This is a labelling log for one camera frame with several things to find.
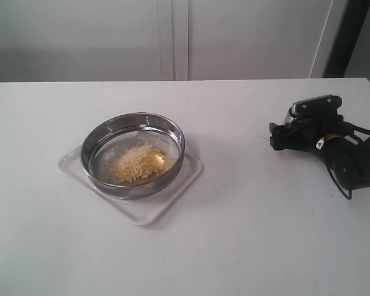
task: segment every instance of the bowl rim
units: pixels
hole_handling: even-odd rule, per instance
[[[89,171],[89,164],[88,163],[84,163],[83,161],[83,158],[82,158],[82,155],[83,155],[83,151],[84,151],[84,146],[86,144],[86,140],[88,140],[88,138],[93,134],[93,132],[95,132],[95,130],[97,130],[98,128],[100,128],[101,126],[105,126],[105,125],[108,125],[109,123],[113,122],[113,121],[116,121],[116,120],[119,120],[119,119],[122,119],[122,118],[125,118],[125,117],[128,117],[128,116],[132,116],[132,115],[147,115],[147,116],[155,116],[155,117],[159,117],[161,119],[164,119],[166,120],[168,123],[170,123],[171,125],[173,125],[179,132],[179,134],[181,135],[181,138],[182,138],[182,141],[181,142],[177,142],[175,141],[172,137],[170,137],[172,140],[174,140],[175,142],[177,142],[179,144],[179,147],[181,148],[181,151],[179,153],[179,157],[177,158],[177,160],[171,165],[171,167],[165,171],[163,174],[159,175],[158,177],[156,177],[155,179],[152,179],[152,180],[149,180],[149,181],[146,181],[145,183],[141,183],[141,184],[135,184],[135,185],[117,185],[117,184],[111,184],[111,183],[107,183],[107,182],[103,182],[99,179],[97,179],[90,171]],[[131,131],[132,126],[127,126],[127,127],[124,127],[122,130],[129,130],[129,132]],[[159,131],[161,131],[160,128],[156,127],[156,126],[145,126],[145,127],[153,127]],[[95,149],[95,151],[92,153],[93,155],[95,153],[97,153],[97,151],[106,143],[106,141],[109,141],[109,138],[111,137],[115,137],[115,134],[116,133],[113,133],[113,135],[110,135],[110,136],[106,136],[102,139],[99,140],[99,142],[101,141],[103,144],[98,144],[97,145],[97,148]],[[85,140],[83,141],[82,143],[82,146],[81,146],[81,151],[80,151],[80,161],[81,161],[81,165],[82,165],[82,168],[83,170],[85,171],[85,173],[87,174],[87,176],[89,178],[92,179],[93,182],[97,182],[98,184],[100,184],[101,186],[107,186],[107,187],[111,187],[111,188],[135,188],[135,187],[141,187],[141,186],[145,186],[145,185],[148,185],[152,182],[155,182],[156,180],[158,179],[163,179],[164,176],[167,176],[169,175],[172,171],[175,171],[175,170],[178,170],[178,172],[180,171],[180,169],[177,168],[177,166],[182,166],[183,164],[183,158],[184,158],[184,153],[185,153],[185,137],[184,137],[184,133],[182,132],[181,128],[173,121],[173,120],[170,120],[169,118],[167,117],[164,117],[162,115],[159,115],[159,114],[156,114],[156,113],[149,113],[149,112],[132,112],[132,113],[126,113],[126,114],[123,114],[123,115],[119,115],[119,116],[116,116],[116,117],[113,117],[113,118],[110,118],[106,121],[104,121],[103,123],[101,123],[100,125],[98,125],[97,127],[95,127],[88,135],[87,137],[85,138]]]

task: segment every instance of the transparent tray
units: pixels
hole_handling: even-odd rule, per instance
[[[136,200],[122,200],[98,190],[89,180],[80,162],[81,147],[60,159],[59,171],[65,173],[84,187],[121,211],[131,223],[145,226],[155,221],[166,208],[198,177],[202,171],[199,159],[184,154],[184,163],[175,180],[162,191]]]

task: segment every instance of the breadcrumbs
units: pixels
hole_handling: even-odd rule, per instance
[[[165,163],[165,154],[149,144],[130,148],[113,163],[113,176],[119,182],[158,175]]]

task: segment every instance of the square tray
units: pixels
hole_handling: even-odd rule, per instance
[[[202,171],[202,163],[188,153],[184,154],[184,163],[178,176],[162,191],[154,195],[135,200],[122,200],[98,190],[84,172],[80,161],[81,146],[60,159],[59,171],[65,173],[84,187],[88,188],[117,210],[121,211],[131,223],[145,226],[154,222],[166,208],[185,190]]]

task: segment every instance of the white cabinet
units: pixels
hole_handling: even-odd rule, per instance
[[[347,0],[0,0],[0,81],[322,75]]]

